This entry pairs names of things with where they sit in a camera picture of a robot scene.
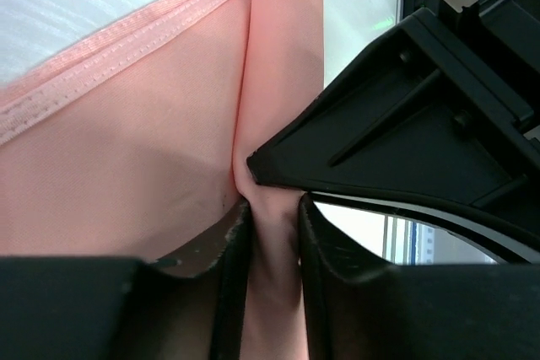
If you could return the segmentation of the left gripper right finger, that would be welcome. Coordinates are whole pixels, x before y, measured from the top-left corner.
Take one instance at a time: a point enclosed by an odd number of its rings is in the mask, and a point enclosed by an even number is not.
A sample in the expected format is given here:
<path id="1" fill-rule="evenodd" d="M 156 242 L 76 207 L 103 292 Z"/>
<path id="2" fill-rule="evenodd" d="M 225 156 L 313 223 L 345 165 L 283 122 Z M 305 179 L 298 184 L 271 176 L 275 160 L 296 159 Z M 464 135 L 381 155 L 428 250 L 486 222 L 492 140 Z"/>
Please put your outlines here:
<path id="1" fill-rule="evenodd" d="M 538 265 L 398 266 L 308 196 L 299 230 L 310 358 L 538 358 Z"/>

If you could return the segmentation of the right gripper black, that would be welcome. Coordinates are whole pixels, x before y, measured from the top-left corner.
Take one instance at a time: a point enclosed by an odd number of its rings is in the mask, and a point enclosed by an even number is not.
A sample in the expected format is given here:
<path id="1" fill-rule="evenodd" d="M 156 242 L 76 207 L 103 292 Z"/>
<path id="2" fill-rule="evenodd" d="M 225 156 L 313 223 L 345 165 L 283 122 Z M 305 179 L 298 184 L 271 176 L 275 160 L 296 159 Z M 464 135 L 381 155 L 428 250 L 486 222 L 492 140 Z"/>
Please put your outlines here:
<path id="1" fill-rule="evenodd" d="M 512 92 L 501 96 L 524 136 L 539 140 L 539 0 L 420 0 Z"/>

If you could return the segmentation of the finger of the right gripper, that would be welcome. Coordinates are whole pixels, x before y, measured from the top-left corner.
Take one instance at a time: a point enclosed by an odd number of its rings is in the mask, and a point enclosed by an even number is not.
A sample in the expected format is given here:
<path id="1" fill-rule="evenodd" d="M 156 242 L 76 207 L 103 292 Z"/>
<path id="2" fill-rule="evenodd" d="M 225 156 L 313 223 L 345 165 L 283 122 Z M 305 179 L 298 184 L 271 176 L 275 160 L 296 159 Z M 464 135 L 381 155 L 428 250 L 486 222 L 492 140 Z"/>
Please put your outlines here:
<path id="1" fill-rule="evenodd" d="M 527 196 L 527 101 L 422 9 L 247 160 L 256 182 L 425 207 Z"/>
<path id="2" fill-rule="evenodd" d="M 397 201 L 376 200 L 355 196 L 341 196 L 323 192 L 313 192 L 315 201 L 334 205 L 359 208 L 365 211 L 389 214 L 406 218 L 453 234 L 499 262 L 539 262 L 539 249 L 528 243 L 489 228 L 478 221 L 470 220 L 434 208 L 422 207 Z"/>

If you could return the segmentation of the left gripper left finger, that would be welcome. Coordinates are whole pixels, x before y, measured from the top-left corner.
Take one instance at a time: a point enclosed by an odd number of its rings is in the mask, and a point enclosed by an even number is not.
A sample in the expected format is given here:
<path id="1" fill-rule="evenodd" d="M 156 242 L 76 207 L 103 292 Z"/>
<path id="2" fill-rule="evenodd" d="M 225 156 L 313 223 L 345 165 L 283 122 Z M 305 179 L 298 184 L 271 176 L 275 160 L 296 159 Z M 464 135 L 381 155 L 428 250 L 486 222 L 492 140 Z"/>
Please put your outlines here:
<path id="1" fill-rule="evenodd" d="M 251 259 L 251 209 L 155 261 L 4 256 L 4 359 L 236 359 Z"/>

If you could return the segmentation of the pink cloth napkin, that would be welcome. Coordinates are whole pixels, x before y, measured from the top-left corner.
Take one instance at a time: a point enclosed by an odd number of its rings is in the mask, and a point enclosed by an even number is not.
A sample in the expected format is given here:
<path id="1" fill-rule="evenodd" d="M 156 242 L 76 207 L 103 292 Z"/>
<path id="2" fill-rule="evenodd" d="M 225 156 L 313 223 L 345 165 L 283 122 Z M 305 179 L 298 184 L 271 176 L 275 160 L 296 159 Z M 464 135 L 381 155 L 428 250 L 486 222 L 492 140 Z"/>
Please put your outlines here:
<path id="1" fill-rule="evenodd" d="M 243 359 L 308 356 L 300 194 L 246 158 L 323 87 L 323 0 L 158 0 L 1 96 L 1 251 L 155 259 L 251 205 Z"/>

